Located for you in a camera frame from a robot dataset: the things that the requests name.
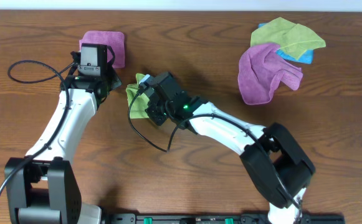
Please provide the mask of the light green microfiber cloth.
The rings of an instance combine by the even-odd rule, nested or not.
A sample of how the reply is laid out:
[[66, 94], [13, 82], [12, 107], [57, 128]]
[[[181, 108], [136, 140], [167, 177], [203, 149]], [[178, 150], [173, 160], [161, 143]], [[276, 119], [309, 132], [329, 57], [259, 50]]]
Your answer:
[[128, 106], [131, 108], [130, 118], [131, 119], [145, 119], [149, 118], [145, 109], [148, 107], [149, 98], [145, 94], [141, 94], [131, 105], [132, 100], [139, 90], [139, 82], [145, 77], [142, 73], [136, 74], [136, 83], [128, 84], [126, 87], [126, 95]]

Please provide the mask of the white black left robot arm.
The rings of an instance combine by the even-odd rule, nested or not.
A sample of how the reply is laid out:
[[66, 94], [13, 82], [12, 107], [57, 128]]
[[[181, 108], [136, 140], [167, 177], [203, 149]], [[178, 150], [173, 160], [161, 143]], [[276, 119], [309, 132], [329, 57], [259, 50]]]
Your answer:
[[72, 161], [86, 125], [109, 92], [121, 85], [111, 47], [87, 44], [72, 52], [73, 62], [60, 72], [59, 102], [39, 140], [5, 168], [0, 196], [7, 192], [12, 223], [101, 223], [102, 209], [82, 202]]

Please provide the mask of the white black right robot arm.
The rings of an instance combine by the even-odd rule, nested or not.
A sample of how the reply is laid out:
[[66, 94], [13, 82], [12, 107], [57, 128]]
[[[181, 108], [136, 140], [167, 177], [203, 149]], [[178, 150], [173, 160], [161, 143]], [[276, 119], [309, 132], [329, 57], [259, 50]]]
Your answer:
[[175, 130], [188, 129], [235, 152], [259, 193], [269, 202], [269, 223], [300, 223], [302, 197], [315, 166], [281, 124], [268, 127], [235, 118], [199, 96], [189, 96], [165, 72], [138, 82], [149, 101], [146, 113], [161, 126], [167, 119]]

